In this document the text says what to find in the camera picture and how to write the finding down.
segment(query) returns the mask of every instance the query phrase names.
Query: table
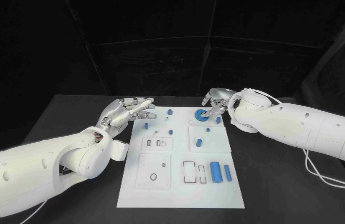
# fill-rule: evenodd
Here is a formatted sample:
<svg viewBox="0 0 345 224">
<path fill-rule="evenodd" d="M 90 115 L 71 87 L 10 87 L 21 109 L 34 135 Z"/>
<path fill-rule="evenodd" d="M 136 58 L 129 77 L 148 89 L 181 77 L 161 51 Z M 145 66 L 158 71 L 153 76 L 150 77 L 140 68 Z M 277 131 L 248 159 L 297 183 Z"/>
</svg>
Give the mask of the table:
<svg viewBox="0 0 345 224">
<path fill-rule="evenodd" d="M 56 95 L 27 135 L 25 143 L 80 132 L 96 124 L 115 96 Z M 199 106 L 201 97 L 155 97 L 156 106 Z M 261 134 L 250 134 L 222 121 L 231 145 L 245 209 L 122 209 L 116 208 L 125 162 L 110 160 L 103 173 L 48 199 L 25 224 L 296 224 L 343 223 L 345 189 L 326 185 L 304 168 L 301 149 Z M 129 142 L 132 123 L 116 139 Z M 345 168 L 330 156 L 310 153 L 326 176 L 345 179 Z M 20 223 L 37 206 L 0 219 Z"/>
</svg>

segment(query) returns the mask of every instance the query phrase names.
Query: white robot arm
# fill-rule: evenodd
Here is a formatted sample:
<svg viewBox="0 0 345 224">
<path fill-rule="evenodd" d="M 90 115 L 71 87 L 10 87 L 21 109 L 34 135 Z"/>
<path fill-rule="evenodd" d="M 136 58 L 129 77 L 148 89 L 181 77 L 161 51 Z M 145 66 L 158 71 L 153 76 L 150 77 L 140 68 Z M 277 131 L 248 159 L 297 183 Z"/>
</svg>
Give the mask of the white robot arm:
<svg viewBox="0 0 345 224">
<path fill-rule="evenodd" d="M 0 217 L 33 207 L 71 185 L 94 178 L 109 159 L 123 161 L 127 144 L 113 140 L 127 121 L 155 119 L 152 98 L 116 99 L 94 127 L 80 133 L 25 144 L 0 152 Z M 58 172 L 58 165 L 70 173 Z"/>
<path fill-rule="evenodd" d="M 211 101 L 205 118 L 227 110 L 234 124 L 248 133 L 260 132 L 268 138 L 297 148 L 327 154 L 345 160 L 345 117 L 313 108 L 280 103 L 265 93 L 244 89 L 209 89 L 202 105 Z"/>
</svg>

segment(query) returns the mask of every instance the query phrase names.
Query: hole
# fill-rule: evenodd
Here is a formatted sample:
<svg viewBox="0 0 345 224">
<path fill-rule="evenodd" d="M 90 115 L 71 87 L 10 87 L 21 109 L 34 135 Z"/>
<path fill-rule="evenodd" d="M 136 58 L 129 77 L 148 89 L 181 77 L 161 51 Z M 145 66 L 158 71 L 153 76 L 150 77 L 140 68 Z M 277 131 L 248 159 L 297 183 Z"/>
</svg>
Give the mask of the hole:
<svg viewBox="0 0 345 224">
<path fill-rule="evenodd" d="M 5 181 L 8 181 L 8 179 L 10 179 L 10 174 L 8 174 L 7 171 L 2 173 L 1 178 L 2 178 Z"/>
<path fill-rule="evenodd" d="M 47 165 L 48 165 L 48 164 L 47 164 L 47 161 L 46 161 L 46 159 L 43 158 L 43 159 L 41 159 L 41 166 L 43 166 L 44 169 L 47 168 Z"/>
<path fill-rule="evenodd" d="M 150 179 L 152 181 L 156 179 L 156 174 L 155 174 L 155 173 L 150 174 L 149 179 Z"/>
</svg>

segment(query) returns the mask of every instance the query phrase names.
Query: blue cylinder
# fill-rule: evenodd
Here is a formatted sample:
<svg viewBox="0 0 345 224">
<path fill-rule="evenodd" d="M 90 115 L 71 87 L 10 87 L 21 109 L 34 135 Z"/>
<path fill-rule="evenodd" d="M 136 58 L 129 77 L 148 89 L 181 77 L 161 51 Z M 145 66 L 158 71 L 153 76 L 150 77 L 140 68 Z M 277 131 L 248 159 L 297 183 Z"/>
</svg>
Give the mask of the blue cylinder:
<svg viewBox="0 0 345 224">
<path fill-rule="evenodd" d="M 225 179 L 230 182 L 232 179 L 231 179 L 231 175 L 230 175 L 228 165 L 224 165 L 224 173 L 225 173 Z"/>
<path fill-rule="evenodd" d="M 211 174 L 211 181 L 212 183 L 221 183 L 222 178 L 221 178 L 221 167 L 218 162 L 211 162 L 209 163 L 209 174 Z"/>
<path fill-rule="evenodd" d="M 202 140 L 198 138 L 195 142 L 195 146 L 199 148 Z"/>
</svg>

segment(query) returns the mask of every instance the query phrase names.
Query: task board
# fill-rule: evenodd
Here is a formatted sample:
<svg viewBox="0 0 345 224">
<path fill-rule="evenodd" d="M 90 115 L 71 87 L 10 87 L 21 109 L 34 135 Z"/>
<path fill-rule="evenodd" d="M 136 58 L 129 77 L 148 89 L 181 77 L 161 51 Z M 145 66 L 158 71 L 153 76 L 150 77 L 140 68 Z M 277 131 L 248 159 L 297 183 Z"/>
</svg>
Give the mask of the task board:
<svg viewBox="0 0 345 224">
<path fill-rule="evenodd" d="M 135 120 L 117 208 L 244 208 L 222 119 L 198 121 L 198 109 L 209 108 L 155 107 L 156 119 Z M 219 164 L 219 183 L 212 183 L 211 162 Z"/>
</svg>

